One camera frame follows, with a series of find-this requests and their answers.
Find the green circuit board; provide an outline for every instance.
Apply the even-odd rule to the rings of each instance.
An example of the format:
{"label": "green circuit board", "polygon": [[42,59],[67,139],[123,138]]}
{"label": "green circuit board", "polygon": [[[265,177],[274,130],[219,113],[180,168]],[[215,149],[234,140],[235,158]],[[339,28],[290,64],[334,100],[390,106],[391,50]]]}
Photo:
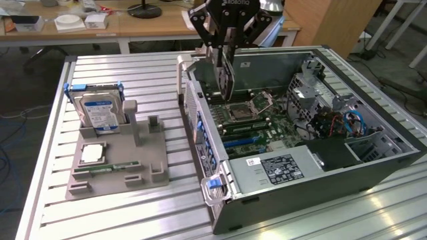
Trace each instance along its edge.
{"label": "green circuit board", "polygon": [[271,98],[263,97],[265,90],[253,93],[255,97],[250,101],[210,105],[216,126],[229,126],[225,127],[226,133],[219,129],[223,143],[258,138],[255,143],[226,147],[230,159],[293,148],[303,140],[295,123],[283,113],[285,106],[275,99],[275,95],[269,92]]}

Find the aluminum extrusion table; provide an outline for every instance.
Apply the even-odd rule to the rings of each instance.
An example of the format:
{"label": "aluminum extrusion table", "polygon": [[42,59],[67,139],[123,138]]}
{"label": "aluminum extrusion table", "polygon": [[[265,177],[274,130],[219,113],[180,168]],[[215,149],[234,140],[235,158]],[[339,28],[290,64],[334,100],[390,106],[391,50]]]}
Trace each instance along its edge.
{"label": "aluminum extrusion table", "polygon": [[[426,128],[333,51],[322,52],[402,125],[427,143]],[[369,191],[237,232],[212,235],[176,99],[176,58],[186,53],[192,52],[82,56],[67,59],[16,239],[425,238],[426,158],[394,173]],[[80,121],[75,108],[64,97],[63,84],[102,84],[116,81],[123,82],[126,98],[138,101],[138,119],[159,114],[164,120],[171,182],[168,186],[159,188],[67,201],[67,181]],[[338,93],[349,91],[331,72],[326,73],[326,81]]]}

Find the floor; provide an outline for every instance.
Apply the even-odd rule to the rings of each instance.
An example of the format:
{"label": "floor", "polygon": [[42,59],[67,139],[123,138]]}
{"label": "floor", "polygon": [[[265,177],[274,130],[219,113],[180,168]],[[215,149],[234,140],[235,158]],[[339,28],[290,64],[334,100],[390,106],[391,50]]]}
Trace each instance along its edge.
{"label": "floor", "polygon": [[[367,31],[374,33],[378,29],[385,16],[374,18],[367,26]],[[393,30],[399,26],[399,22],[394,21],[387,29]],[[423,49],[427,43],[427,36],[422,35],[413,29],[407,29],[401,40],[395,44],[393,50],[385,50],[379,47],[379,50],[386,55],[386,58],[375,57],[370,61],[363,63],[371,68],[375,75],[381,78],[390,79],[393,81],[410,86],[413,89],[422,89],[426,87],[422,81],[422,77],[418,71],[409,68],[409,64]],[[199,41],[190,42],[146,42],[134,43],[131,49],[134,52],[159,52],[171,51],[171,49],[194,49],[200,44]],[[114,43],[100,44],[100,50],[95,50],[92,45],[70,45],[63,47],[64,50],[76,56],[84,55],[108,55],[119,54],[119,46]],[[31,47],[30,54],[34,54],[40,48]],[[30,57],[30,54],[22,54],[18,48],[11,48],[8,53],[2,55],[7,49],[0,49],[0,114],[8,113],[19,114],[22,110],[48,105],[54,101],[55,91],[58,87],[58,81],[62,73],[62,66],[64,57],[59,52],[50,52],[34,65],[35,73],[26,75],[22,69],[22,64]],[[351,64],[362,72],[362,74],[379,86],[377,77],[373,75],[367,67],[358,62],[357,55],[351,55],[350,58],[357,60]],[[427,71],[427,58],[422,60],[417,68],[419,71]],[[403,106],[405,97],[393,88],[383,90],[390,97]],[[422,113],[425,109],[423,103],[409,97],[407,107],[413,112]],[[50,108],[42,108],[28,113],[28,117],[42,116],[50,112]],[[425,126],[427,126],[427,120],[419,116],[414,116]],[[22,188],[18,187],[18,182],[14,179],[14,175],[7,178],[7,181],[0,186],[0,211],[16,201],[12,209],[0,214],[0,240],[10,240],[15,238],[19,221],[22,217],[22,209],[26,203],[26,197],[28,188],[31,185],[32,173],[36,165],[40,145],[43,141],[46,126],[48,118],[30,119],[26,123],[26,134],[19,132],[15,138],[10,139],[6,144],[14,143],[6,150],[10,159],[14,162],[16,173],[19,176],[19,182]],[[22,118],[2,119],[0,118],[0,140],[3,140],[12,131],[15,131],[18,125],[23,122]],[[6,171],[0,171],[0,180],[6,176]]]}

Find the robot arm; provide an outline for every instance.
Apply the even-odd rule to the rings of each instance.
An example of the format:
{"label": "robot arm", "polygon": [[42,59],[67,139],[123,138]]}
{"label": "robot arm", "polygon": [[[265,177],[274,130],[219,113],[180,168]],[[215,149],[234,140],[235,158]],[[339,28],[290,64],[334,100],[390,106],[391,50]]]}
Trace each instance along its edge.
{"label": "robot arm", "polygon": [[[204,27],[210,15],[212,32]],[[273,22],[270,14],[261,9],[261,0],[207,0],[203,5],[190,10],[190,20],[207,46],[215,77],[222,97],[229,101],[235,86],[234,60],[238,48],[247,47],[269,24]]]}

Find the hard drive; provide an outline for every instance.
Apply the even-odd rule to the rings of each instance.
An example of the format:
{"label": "hard drive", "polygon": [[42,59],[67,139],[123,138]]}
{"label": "hard drive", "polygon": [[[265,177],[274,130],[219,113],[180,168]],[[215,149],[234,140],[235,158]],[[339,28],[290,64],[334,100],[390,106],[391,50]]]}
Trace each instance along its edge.
{"label": "hard drive", "polygon": [[115,133],[119,125],[128,122],[123,112],[123,89],[120,82],[108,85],[75,84],[71,88],[68,83],[64,85],[82,126],[95,128],[100,135]]}

